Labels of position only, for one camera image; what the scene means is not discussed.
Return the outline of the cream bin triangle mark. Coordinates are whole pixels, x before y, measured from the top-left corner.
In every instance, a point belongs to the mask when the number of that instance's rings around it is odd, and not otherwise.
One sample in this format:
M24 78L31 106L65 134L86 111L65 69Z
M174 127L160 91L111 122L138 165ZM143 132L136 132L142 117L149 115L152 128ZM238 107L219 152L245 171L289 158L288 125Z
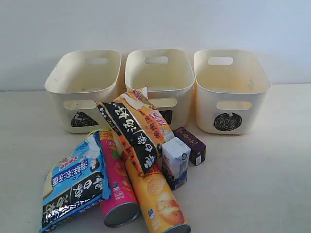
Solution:
M121 54L114 50L80 50L64 55L45 82L45 89L69 133L106 128L96 103L121 93Z

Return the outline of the white blue milk carton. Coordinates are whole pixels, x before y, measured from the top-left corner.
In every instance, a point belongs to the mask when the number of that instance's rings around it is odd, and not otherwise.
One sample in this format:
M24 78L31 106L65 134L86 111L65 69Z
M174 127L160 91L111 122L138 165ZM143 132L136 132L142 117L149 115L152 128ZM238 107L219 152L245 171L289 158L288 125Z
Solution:
M176 190L187 181L191 149L178 137L162 145L162 173L171 190Z

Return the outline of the cream bin square mark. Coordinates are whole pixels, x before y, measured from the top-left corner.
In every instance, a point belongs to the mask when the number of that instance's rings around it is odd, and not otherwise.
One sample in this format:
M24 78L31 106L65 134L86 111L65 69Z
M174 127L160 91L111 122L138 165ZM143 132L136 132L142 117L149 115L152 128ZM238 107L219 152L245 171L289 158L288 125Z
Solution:
M148 100L173 130L187 124L194 83L191 64L181 50L136 50L127 56L126 89L147 87Z

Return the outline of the cream bin circle mark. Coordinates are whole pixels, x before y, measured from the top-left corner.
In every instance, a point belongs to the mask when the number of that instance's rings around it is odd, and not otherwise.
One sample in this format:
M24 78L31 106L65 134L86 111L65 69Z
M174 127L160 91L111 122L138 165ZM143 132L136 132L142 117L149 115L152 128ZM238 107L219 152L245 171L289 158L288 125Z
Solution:
M193 57L196 124L207 133L249 133L271 82L256 56L244 50L200 50Z

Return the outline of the blue instant noodle bag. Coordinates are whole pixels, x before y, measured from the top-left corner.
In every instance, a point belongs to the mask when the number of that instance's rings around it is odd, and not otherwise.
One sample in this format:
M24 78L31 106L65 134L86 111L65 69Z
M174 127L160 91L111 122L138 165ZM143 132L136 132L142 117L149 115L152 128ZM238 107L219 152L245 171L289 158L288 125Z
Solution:
M70 157L47 172L41 233L59 228L76 215L111 197L101 133L101 130L90 133Z

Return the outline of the purple drink carton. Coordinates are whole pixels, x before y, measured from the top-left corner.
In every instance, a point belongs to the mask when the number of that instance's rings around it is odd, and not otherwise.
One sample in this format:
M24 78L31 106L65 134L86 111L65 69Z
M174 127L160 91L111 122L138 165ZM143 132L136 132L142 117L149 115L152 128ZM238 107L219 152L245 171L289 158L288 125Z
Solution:
M206 145L200 139L184 127L179 127L178 129L173 130L173 133L191 149L189 161L191 161L195 166L205 161Z

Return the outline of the pink Lays chip can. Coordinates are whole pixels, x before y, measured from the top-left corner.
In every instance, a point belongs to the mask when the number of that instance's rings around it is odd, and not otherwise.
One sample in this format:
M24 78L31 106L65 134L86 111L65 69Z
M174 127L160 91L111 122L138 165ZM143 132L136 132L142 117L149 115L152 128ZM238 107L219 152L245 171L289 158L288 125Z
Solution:
M101 130L99 136L111 190L111 197L100 204L104 224L111 228L121 227L139 216L140 207L113 134Z

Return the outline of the yellow Lays chip can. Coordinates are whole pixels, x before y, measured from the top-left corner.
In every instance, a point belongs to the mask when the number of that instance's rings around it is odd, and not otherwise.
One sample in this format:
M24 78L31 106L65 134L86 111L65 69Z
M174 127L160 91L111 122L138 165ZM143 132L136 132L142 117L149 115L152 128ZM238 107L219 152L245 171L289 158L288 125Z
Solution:
M190 233L186 220L158 164L139 175L129 156L122 158L150 233Z

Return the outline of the orange instant noodle bag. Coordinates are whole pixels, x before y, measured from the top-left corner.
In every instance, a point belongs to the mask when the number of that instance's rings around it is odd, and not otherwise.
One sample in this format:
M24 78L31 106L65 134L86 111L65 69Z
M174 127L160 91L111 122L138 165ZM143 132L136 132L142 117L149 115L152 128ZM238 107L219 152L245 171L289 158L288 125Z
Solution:
M167 121L148 100L147 87L96 105L138 174L146 174L161 158L162 145L174 138Z

